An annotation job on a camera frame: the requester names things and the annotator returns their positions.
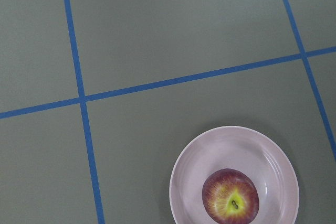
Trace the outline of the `brown paper table cover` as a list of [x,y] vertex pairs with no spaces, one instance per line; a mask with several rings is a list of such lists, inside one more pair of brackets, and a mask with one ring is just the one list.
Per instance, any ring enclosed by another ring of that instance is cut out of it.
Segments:
[[1,0],[1,223],[173,223],[177,157],[224,125],[335,223],[335,0]]

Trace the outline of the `pink plate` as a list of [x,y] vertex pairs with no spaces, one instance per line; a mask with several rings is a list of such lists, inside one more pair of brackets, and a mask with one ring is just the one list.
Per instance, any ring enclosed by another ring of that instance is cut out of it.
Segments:
[[232,168],[247,175],[259,196],[254,223],[295,223],[299,186],[282,149],[267,136],[241,126],[222,126],[193,139],[175,162],[170,206],[176,223],[214,223],[202,202],[202,187],[214,172]]

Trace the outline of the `red yellow apple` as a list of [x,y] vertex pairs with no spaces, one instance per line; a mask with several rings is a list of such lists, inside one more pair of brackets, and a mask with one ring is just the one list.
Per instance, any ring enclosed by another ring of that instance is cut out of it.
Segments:
[[205,180],[202,201],[216,223],[251,223],[259,212],[254,183],[242,172],[230,168],[218,170]]

